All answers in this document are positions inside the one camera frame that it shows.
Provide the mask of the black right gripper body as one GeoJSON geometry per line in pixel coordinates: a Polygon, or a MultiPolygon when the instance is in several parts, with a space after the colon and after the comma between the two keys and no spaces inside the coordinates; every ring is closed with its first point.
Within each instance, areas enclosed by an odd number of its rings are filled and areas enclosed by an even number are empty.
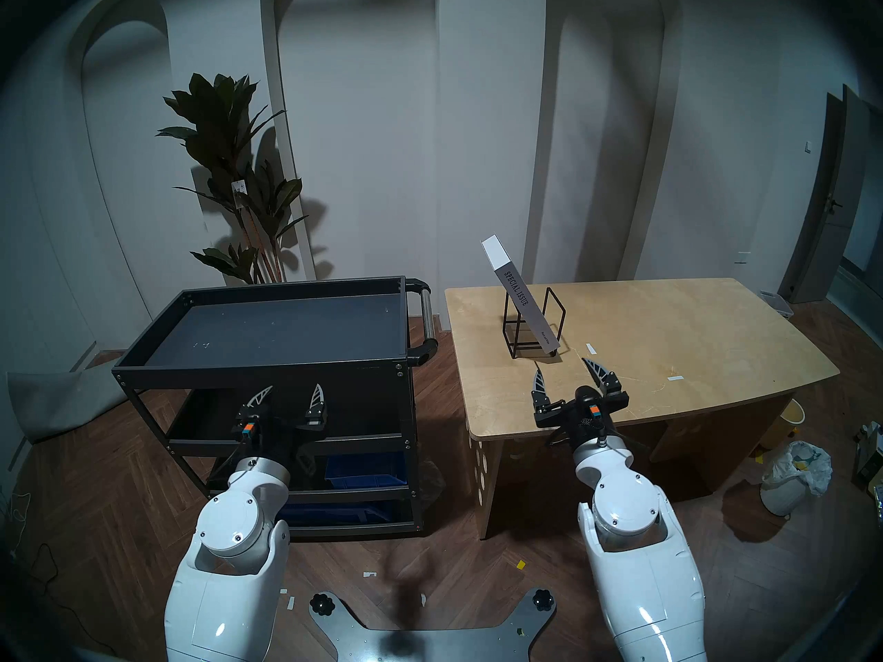
{"type": "Polygon", "coordinates": [[[581,386],[573,400],[553,402],[555,409],[547,416],[536,416],[535,424],[540,429],[553,427],[547,437],[547,448],[569,443],[578,448],[590,440],[596,440],[599,447],[607,446],[610,411],[602,402],[601,394],[589,386],[581,386]]]}

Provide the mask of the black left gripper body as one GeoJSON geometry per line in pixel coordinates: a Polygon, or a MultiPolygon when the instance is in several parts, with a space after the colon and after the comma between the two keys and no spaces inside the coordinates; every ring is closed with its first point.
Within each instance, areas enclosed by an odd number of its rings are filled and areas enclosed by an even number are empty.
{"type": "Polygon", "coordinates": [[[275,462],[289,462],[304,444],[320,440],[323,430],[298,430],[301,418],[268,416],[258,423],[235,426],[235,440],[241,457],[264,457],[275,462]]]}

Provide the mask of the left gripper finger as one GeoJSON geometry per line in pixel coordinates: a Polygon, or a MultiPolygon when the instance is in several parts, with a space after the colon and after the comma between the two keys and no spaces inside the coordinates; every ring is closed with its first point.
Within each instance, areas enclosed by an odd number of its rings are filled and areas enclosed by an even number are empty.
{"type": "Polygon", "coordinates": [[[322,387],[315,385],[306,414],[298,421],[298,430],[323,430],[328,421],[327,404],[322,387]]]}
{"type": "Polygon", "coordinates": [[[263,388],[241,406],[235,418],[235,426],[258,423],[271,414],[271,394],[273,387],[263,388]]]}

